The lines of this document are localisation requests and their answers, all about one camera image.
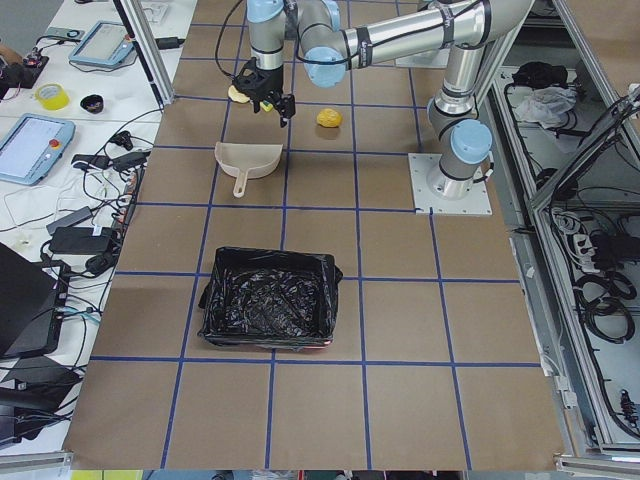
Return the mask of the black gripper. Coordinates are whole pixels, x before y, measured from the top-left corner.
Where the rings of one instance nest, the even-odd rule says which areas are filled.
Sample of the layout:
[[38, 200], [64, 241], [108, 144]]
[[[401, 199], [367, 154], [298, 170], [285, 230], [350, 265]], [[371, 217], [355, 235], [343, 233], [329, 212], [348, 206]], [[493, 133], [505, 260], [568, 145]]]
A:
[[283, 67], [265, 70], [252, 57], [234, 76], [232, 85], [246, 94], [253, 105], [253, 112], [259, 113], [262, 102], [273, 105], [279, 114], [279, 125], [287, 126], [295, 115], [295, 96], [283, 94]]

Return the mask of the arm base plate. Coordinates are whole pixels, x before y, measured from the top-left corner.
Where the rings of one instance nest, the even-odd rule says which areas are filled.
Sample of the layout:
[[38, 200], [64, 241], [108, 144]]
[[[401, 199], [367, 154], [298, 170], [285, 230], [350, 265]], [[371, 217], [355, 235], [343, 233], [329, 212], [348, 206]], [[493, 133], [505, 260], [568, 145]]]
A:
[[420, 215], [474, 216], [493, 214], [480, 165], [467, 180], [453, 180], [440, 169], [440, 154], [409, 153], [414, 211]]

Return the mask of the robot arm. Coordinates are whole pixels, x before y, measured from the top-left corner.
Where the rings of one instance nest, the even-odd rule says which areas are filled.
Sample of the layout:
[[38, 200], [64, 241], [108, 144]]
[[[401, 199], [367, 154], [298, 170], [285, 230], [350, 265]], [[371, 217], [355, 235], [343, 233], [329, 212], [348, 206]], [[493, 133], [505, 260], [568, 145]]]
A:
[[488, 127], [471, 117], [485, 47], [517, 32], [531, 7], [529, 1], [425, 1], [415, 13], [343, 29], [334, 1], [249, 1], [251, 57], [231, 83], [254, 108], [273, 106], [285, 125], [296, 112], [294, 96], [283, 92], [287, 40], [321, 88], [334, 87], [350, 70], [446, 50], [445, 76], [428, 105], [442, 155], [427, 182], [441, 198], [463, 198], [492, 145]]

